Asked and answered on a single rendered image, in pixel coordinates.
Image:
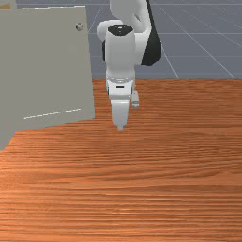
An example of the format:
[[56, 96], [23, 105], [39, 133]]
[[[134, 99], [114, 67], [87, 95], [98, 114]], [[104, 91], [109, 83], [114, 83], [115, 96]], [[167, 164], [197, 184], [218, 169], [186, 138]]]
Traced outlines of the pale grey cabinet door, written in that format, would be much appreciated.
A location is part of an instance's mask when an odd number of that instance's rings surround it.
[[95, 117], [86, 9], [0, 9], [0, 150], [15, 133]]

